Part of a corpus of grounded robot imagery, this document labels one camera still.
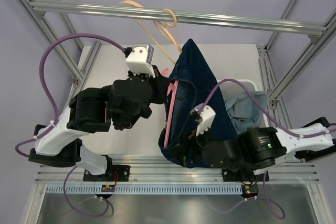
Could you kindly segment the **dark blue denim skirt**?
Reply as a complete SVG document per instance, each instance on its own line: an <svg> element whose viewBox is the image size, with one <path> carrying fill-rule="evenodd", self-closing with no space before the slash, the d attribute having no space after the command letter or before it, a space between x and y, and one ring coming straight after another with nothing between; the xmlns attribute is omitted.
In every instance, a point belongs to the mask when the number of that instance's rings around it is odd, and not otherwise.
<svg viewBox="0 0 336 224"><path fill-rule="evenodd" d="M203 103L212 89L217 85L217 79L203 57L196 43L189 39L182 47L170 80L179 81L175 99L170 139L167 148L163 149L165 129L161 131L158 145L163 156L170 162L182 167L181 140L184 135L197 128L197 122L190 112Z"/></svg>

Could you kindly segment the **beige plastic hanger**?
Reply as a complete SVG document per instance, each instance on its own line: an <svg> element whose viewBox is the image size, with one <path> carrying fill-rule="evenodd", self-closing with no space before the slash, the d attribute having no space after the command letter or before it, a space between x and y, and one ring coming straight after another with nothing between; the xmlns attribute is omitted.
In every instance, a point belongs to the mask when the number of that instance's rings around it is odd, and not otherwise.
<svg viewBox="0 0 336 224"><path fill-rule="evenodd" d="M173 23L162 23L161 21L152 20L156 29L168 40L170 41L175 48L177 49L178 53L182 53L182 48L175 39L175 37L169 32L168 28L174 28L177 25L177 18L173 11L168 8L163 9L162 13L170 14L173 18ZM169 61L175 65L176 61L165 51L165 49L159 44L159 42L153 37L153 35L149 32L149 30L140 22L139 19L135 20L138 25L147 33L147 35L154 41L154 43L159 47L159 49L165 54L165 56L169 59Z"/></svg>

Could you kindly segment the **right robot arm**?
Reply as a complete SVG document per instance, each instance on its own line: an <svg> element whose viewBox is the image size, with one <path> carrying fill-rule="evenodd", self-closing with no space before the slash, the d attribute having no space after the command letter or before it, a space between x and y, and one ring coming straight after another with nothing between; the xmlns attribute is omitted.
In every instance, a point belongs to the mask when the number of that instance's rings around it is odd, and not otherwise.
<svg viewBox="0 0 336 224"><path fill-rule="evenodd" d="M226 169L250 180L287 161L310 162L334 154L334 130L330 125L325 118L319 118L298 129L257 127L225 141L211 131L193 131L183 138L178 158L184 167Z"/></svg>

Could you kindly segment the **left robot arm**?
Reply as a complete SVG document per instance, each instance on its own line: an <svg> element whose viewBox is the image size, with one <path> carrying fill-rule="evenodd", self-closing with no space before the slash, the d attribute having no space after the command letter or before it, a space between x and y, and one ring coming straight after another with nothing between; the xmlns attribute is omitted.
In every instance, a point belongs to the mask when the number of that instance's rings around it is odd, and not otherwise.
<svg viewBox="0 0 336 224"><path fill-rule="evenodd" d="M35 127L37 143L29 152L29 161L51 167L80 167L102 181L116 174L111 157L85 147L82 136L108 132L110 127L131 129L139 118L152 114L151 104L167 102L170 80L153 67L154 75L128 73L102 88L87 88L71 99L69 105L50 126Z"/></svg>

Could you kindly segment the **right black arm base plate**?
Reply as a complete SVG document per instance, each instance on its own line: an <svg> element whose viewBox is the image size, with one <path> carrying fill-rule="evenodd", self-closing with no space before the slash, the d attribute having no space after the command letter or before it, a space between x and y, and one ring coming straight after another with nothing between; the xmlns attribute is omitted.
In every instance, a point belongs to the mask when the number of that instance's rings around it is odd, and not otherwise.
<svg viewBox="0 0 336 224"><path fill-rule="evenodd" d="M251 169L241 168L238 171L230 169L222 169L222 177L224 182L247 182L254 183L256 181L262 182L264 174L255 175Z"/></svg>

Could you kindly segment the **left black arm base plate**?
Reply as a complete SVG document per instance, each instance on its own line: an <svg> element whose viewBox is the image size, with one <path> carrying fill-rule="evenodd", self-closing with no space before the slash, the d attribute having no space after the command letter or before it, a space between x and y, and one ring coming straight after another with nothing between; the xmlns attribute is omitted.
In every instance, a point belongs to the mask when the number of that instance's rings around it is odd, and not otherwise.
<svg viewBox="0 0 336 224"><path fill-rule="evenodd" d="M128 182L130 176L129 165L112 165L111 175L92 175L87 170L84 172L84 182Z"/></svg>

